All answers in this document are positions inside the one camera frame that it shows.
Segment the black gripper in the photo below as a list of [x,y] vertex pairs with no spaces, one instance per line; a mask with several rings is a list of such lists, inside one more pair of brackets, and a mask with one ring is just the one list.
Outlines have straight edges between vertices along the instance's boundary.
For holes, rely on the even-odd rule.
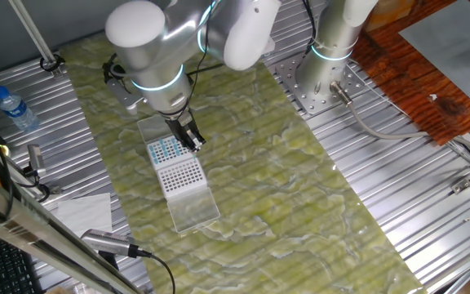
[[200,135],[197,129],[197,124],[190,110],[183,110],[174,114],[164,114],[166,124],[171,129],[171,132],[181,144],[189,151],[199,151],[206,143],[206,140]]

